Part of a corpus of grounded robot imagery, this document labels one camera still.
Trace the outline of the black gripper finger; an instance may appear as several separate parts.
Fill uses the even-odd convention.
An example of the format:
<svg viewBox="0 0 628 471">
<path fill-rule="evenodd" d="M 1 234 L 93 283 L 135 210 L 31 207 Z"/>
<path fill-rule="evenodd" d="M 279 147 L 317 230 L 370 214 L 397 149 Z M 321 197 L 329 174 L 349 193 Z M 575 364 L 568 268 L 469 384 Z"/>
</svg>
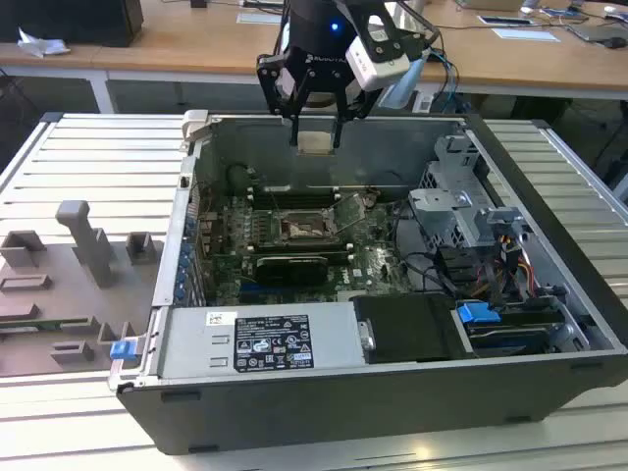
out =
<svg viewBox="0 0 628 471">
<path fill-rule="evenodd" d="M 282 72 L 293 80 L 293 89 L 287 96 L 283 96 L 278 89 L 278 80 L 282 77 Z M 305 64 L 303 53 L 285 52 L 260 55 L 257 58 L 256 74 L 269 112 L 290 120 L 289 145 L 295 147 L 298 143 L 299 116 L 313 90 L 314 69 Z"/>
<path fill-rule="evenodd" d="M 345 90 L 346 85 L 340 79 L 333 79 L 331 88 L 337 106 L 336 118 L 333 125 L 332 145 L 334 148 L 339 148 L 343 126 L 356 119 L 365 119 L 379 99 L 379 90 L 361 90 L 357 98 L 351 103 L 348 103 Z"/>
</svg>

